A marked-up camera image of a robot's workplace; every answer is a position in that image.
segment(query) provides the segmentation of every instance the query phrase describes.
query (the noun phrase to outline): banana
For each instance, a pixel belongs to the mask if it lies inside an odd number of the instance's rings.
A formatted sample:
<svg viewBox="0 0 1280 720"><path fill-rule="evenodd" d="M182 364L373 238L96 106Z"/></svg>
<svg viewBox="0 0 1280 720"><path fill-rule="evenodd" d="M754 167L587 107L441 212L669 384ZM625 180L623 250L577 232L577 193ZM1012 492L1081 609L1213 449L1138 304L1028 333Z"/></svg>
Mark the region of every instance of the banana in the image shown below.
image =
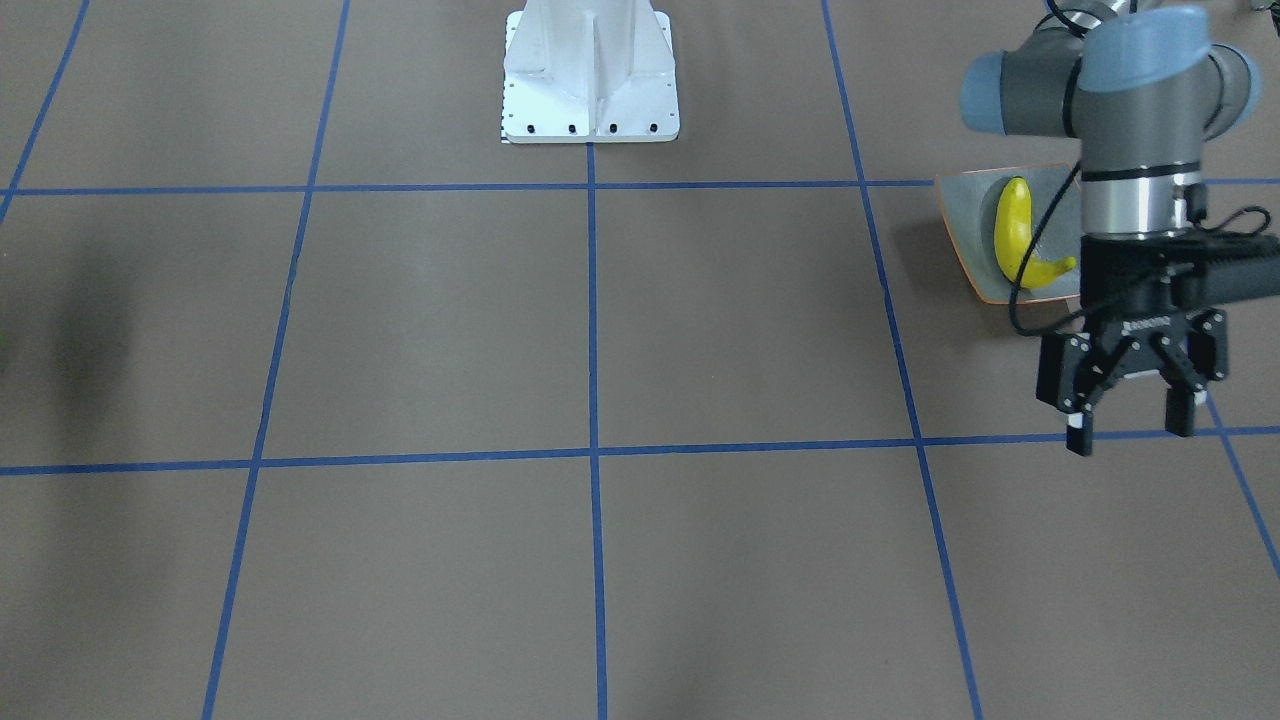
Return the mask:
<svg viewBox="0 0 1280 720"><path fill-rule="evenodd" d="M1009 282L1018 278L1018 266L1023 263L1027 246L1032 243L1032 191L1027 178L1015 177L1000 193L996 205L996 261ZM1064 273L1075 268L1075 258L1062 258L1050 263L1034 252L1027 261L1023 273L1023 287L1036 290L1056 281Z"/></svg>

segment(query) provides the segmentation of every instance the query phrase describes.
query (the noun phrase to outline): blue grid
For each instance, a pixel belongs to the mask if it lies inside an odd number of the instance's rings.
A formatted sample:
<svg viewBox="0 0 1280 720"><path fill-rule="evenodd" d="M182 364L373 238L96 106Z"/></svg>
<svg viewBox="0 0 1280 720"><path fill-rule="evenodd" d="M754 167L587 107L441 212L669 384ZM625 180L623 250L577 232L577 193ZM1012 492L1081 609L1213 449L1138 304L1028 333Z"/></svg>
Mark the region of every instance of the blue grid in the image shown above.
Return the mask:
<svg viewBox="0 0 1280 720"><path fill-rule="evenodd" d="M682 455L682 454L741 454L741 452L795 452L795 451L823 451L823 450L867 450L867 448L914 448L919 464L923 491L929 507L929 518L933 527L934 539L938 550L943 583L951 607L952 623L956 633L957 648L961 664L964 665L965 680L969 691L972 711L975 720L983 716L982 702L978 693L977 678L969 655L968 639L964 629L964 619L960 609L959 596L952 577L950 559L946 546L946 533L942 525L941 511L933 492L933 480L929 471L928 447L941 446L991 446L991 445L1021 445L1021 443L1061 443L1065 439L1062 433L1025 433L1025 434L997 434L997 436L951 436L927 437L922 433L915 400L911 392L910 373L908 370L906 356L902 348L901 334L899 332L896 315L893 311L893 299L890 288L884 261L881 252L879 238L876 228L876 215L870 201L869 190L873 187L931 187L932 179L869 179L865 177L861 163L861 154L858 145L858 132L849 101L849 92L844 78L844 69L840 61L838 45L831 19L828 0L820 0L823 20L826 24L827 40L831 49L831 59L836 76L836 86L840 92L841 106L845 114L845 124L849 135L850 151L854 159L856 178L851 179L812 179L812 181L724 181L724 182L596 182L595 179L595 149L586 146L586 182L585 183L366 183L366 184L319 184L316 182L320 155L324 149L324 136L328 124L329 108L333 100L334 86L338 77L338 68L342 58L342 47L346 37L347 19L351 10L351 0L343 0L342 13L338 20L337 38L334 41L333 55L329 67L329 77L325 87L324 102L320 110L320 119L316 128L315 146L311 156L311 165L306 184L296 186L192 186L192 187L72 187L72 188L24 188L20 187L22 176L29 161L32 150L40 136L41 127L56 96L63 74L70 61L76 42L83 28L84 18L90 8L90 0L81 0L79 9L73 23L67 46L59 60L58 68L50 82L40 111L27 137L22 155L14 169L13 177L6 188L0 188L0 223L6 217L14 197L41 197L41 196L137 196L137 195L244 195L244 193L298 193L302 195L302 209L298 218L297 234L293 252L289 260L289 269L284 284L284 296L280 306L280 315L275 333L271 361L268 370L266 387L262 396L262 411L253 452L247 459L225 460L174 460L152 462L108 462L108 464L65 464L65 465L23 465L0 466L0 477L33 477L33 475L61 475L61 474L113 474L113 473L165 473L183 470L247 470L248 477L244 487L244 498L237 525L236 544L228 575L223 611L219 619L218 637L214 655L210 664L209 683L206 688L202 719L210 720L214 715L214 706L218 696L218 685L221 673L221 662L227 647L227 638L230 629L232 614L236 601L236 589L239 578L239 569L243 561L244 543L250 529L253 496L257 477L264 468L320 468L343 465L396 465L396 464L436 464L436 462L476 462L476 461L511 461L511 460L536 460L558 457L585 457L590 462L590 505L591 505L591 530L593 530L593 557L594 557L594 584L595 584L595 635L596 635L596 707L598 717L605 720L608 716L608 673L607 673L607 643L605 643L605 584L604 584L604 543L602 527L602 496L600 496L600 457L640 456L640 455ZM1280 177L1274 178L1212 178L1211 184L1280 184ZM910 438L873 438L873 439L847 439L847 441L799 441L799 442L758 442L758 443L701 443L701 445L655 445L655 446L602 446L599 437L599 373L598 373L598 283L596 283L596 193L600 191L618 190L750 190L750 188L831 188L846 187L858 188L863 201L863 210L870 233L872 250L876 259L876 270L883 288L883 301L886 320L893 342L895 357L897 360L900 382L902 384L904 402L911 427ZM284 350L285 333L288 328L291 297L293 282L297 278L298 260L301 258L306 238L307 220L311 202L317 192L511 192L511 191L585 191L588 213L588 292L589 292L589 446L568 448L545 450L517 450L517 451L472 451L472 452L426 452L426 454L390 454L390 455L348 455L348 456L311 456L311 457L264 457L266 432L270 423L271 404L275 395L275 382L279 373L280 357ZM1277 436L1280 425L1247 425L1228 427L1219 413L1212 397L1208 409L1215 424L1215 434L1221 439L1224 452L1239 483L1240 492L1252 514L1257 527L1260 539L1271 560L1272 568L1280 578L1280 555L1271 538L1267 525L1254 500L1252 488L1240 462L1236 457L1233 437ZM1161 430L1121 430L1101 432L1097 439L1101 442L1114 441L1140 441L1153 438L1166 438L1167 433Z"/></svg>

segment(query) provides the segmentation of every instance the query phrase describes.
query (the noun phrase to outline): white mounting bracket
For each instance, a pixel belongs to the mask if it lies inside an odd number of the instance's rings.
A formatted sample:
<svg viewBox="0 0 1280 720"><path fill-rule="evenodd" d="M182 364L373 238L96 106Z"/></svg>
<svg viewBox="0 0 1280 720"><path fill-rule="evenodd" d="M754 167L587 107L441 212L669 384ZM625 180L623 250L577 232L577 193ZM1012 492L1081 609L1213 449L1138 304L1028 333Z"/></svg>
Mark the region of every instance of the white mounting bracket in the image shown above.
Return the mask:
<svg viewBox="0 0 1280 720"><path fill-rule="evenodd" d="M529 0L507 18L504 142L680 133L671 18L649 0Z"/></svg>

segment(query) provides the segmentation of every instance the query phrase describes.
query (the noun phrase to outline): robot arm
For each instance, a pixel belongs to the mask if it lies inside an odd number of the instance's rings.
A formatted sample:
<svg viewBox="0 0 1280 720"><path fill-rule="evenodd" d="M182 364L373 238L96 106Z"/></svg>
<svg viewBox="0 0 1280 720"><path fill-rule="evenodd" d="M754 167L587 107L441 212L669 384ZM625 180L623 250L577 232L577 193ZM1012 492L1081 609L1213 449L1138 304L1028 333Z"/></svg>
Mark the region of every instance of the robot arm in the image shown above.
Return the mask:
<svg viewBox="0 0 1280 720"><path fill-rule="evenodd" d="M1068 418L1089 455L1093 409L1126 377L1170 384L1165 427L1194 434L1194 409L1226 377L1226 314L1280 295L1275 237L1202 229L1201 155L1257 106L1261 77L1215 45L1198 6L1075 1L1018 50L978 58L961 88L975 131L1080 140L1079 333L1042 340L1037 397Z"/></svg>

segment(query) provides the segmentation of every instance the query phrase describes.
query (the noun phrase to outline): blue joint cap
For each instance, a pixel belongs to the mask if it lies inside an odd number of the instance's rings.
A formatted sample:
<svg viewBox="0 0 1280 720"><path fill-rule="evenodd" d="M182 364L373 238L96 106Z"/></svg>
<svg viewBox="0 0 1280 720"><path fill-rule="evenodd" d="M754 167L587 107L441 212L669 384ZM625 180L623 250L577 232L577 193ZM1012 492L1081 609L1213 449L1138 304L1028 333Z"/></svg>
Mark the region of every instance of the blue joint cap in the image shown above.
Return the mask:
<svg viewBox="0 0 1280 720"><path fill-rule="evenodd" d="M1222 133L1225 135L1226 132L1235 129L1235 127L1243 123L1244 120L1249 119L1249 115L1253 114L1253 110L1258 108L1258 102L1262 100L1262 70L1258 69L1258 64L1253 61L1253 58L1249 58L1239 49L1233 47L1230 45L1222 45L1221 42L1217 44L1217 47L1225 47L1231 53L1235 53L1236 55L1240 56L1242 60L1244 60L1244 67L1249 68L1249 99L1244 102L1244 110L1240 110L1240 115L1235 118L1235 122L1231 123L1231 127L1222 131Z"/></svg>
<svg viewBox="0 0 1280 720"><path fill-rule="evenodd" d="M1124 15L1084 36L1078 87L1121 92L1184 73L1208 56L1208 13L1194 5Z"/></svg>
<svg viewBox="0 0 1280 720"><path fill-rule="evenodd" d="M977 132L1005 135L1004 102L1000 96L1000 78L1004 74L1005 54L987 53L969 65L960 86L960 115L964 124Z"/></svg>

